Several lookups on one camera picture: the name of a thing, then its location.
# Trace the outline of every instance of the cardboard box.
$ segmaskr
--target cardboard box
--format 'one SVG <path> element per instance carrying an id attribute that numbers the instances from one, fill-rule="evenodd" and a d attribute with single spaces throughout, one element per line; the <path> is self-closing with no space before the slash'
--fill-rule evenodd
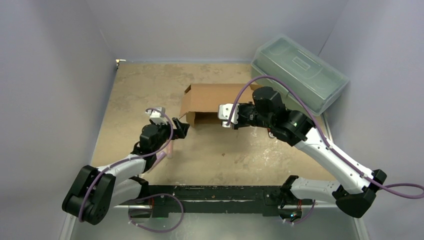
<path id="1" fill-rule="evenodd" d="M 193 83 L 182 97 L 180 117 L 185 115 L 192 127 L 198 124 L 221 124 L 218 110 L 221 104 L 231 104 L 240 92 L 243 83 Z M 260 85 L 251 84 L 241 95 L 238 103 L 253 102 L 252 93 Z"/>

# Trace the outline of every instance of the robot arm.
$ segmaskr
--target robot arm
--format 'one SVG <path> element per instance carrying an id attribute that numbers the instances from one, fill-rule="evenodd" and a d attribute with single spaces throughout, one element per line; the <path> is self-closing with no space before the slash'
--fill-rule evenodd
<path id="1" fill-rule="evenodd" d="M 248 126 L 267 128 L 278 140 L 311 156 L 336 178 L 336 181 L 320 181 L 290 176 L 282 186 L 283 200 L 314 199 L 336 203 L 346 214 L 362 217 L 373 203 L 379 188 L 330 151 L 314 123 L 302 112 L 286 109 L 277 91 L 271 87 L 261 87 L 253 92 L 252 97 L 254 104 L 237 103 L 231 119 L 228 116 L 233 104 L 220 105 L 218 117 L 222 120 L 222 126 L 235 130 Z M 384 182 L 386 174 L 383 171 L 370 170 L 327 141 L 371 179 L 381 184 Z"/>
<path id="2" fill-rule="evenodd" d="M 162 113 L 165 112 L 164 108 L 156 109 Z M 172 125 L 170 126 L 171 123 L 157 111 L 148 111 L 147 114 L 150 124 L 143 127 L 139 142 L 134 145 L 132 152 L 125 158 L 129 160 L 118 165 L 112 163 L 97 168 L 90 165 L 84 166 L 76 176 L 62 203 L 63 211 L 78 216 L 88 187 L 105 169 L 108 170 L 101 175 L 84 205 L 82 219 L 85 222 L 96 225 L 105 217 L 109 208 L 128 200 L 150 195 L 149 183 L 137 176 L 151 169 L 157 156 L 155 154 L 143 158 L 140 156 L 159 150 L 170 137 Z M 173 118 L 172 121 L 176 127 L 173 129 L 172 140 L 184 139 L 190 125 L 181 123 L 177 118 Z"/>

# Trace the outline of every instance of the gray wall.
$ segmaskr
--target gray wall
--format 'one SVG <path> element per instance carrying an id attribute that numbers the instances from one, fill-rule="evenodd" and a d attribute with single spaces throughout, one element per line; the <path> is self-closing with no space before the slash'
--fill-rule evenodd
<path id="1" fill-rule="evenodd" d="M 348 0 L 87 0 L 114 55 L 250 61 L 285 33 L 318 54 Z"/>
<path id="2" fill-rule="evenodd" d="M 351 78 L 327 111 L 335 143 L 387 184 L 424 185 L 423 10 L 420 0 L 350 0 L 320 54 Z M 364 216 L 371 239 L 424 239 L 423 204 L 378 192 Z"/>
<path id="3" fill-rule="evenodd" d="M 0 239 L 58 239 L 115 64 L 84 0 L 0 2 Z"/>

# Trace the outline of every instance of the translucent plastic bin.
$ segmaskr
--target translucent plastic bin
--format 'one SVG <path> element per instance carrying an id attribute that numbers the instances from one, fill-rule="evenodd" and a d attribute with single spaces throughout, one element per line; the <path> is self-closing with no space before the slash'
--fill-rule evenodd
<path id="1" fill-rule="evenodd" d="M 251 66 L 252 76 L 271 75 L 285 82 L 316 116 L 334 103 L 349 82 L 341 72 L 285 35 L 259 47 Z M 294 100 L 283 86 L 272 80 L 259 80 L 258 84 L 273 87 Z"/>

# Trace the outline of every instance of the dirty floor surface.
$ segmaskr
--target dirty floor surface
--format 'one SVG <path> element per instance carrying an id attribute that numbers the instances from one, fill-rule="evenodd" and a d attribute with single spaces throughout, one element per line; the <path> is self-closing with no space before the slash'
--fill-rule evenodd
<path id="1" fill-rule="evenodd" d="M 249 64 L 121 64 L 92 165 L 107 165 L 130 153 L 149 123 L 146 108 L 165 107 L 169 117 L 177 117 L 191 83 L 248 80 Z M 281 185 L 289 175 L 334 179 L 303 152 L 268 138 L 263 128 L 198 125 L 186 139 L 174 141 L 173 154 L 143 178 L 153 185 Z"/>

